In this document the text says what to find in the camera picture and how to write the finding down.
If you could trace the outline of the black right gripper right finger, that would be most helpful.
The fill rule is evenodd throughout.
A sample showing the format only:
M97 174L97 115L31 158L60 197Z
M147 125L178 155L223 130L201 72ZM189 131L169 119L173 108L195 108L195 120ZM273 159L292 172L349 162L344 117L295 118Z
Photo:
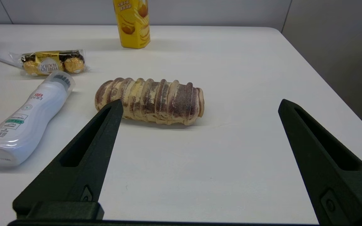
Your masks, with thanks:
M362 160L298 104L278 113L319 224L362 226Z

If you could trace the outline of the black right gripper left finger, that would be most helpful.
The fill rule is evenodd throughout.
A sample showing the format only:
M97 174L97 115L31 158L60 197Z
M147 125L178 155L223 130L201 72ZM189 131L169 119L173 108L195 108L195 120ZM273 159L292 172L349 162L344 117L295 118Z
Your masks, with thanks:
M102 185L122 120L121 100L104 106L13 201L18 220L101 220Z

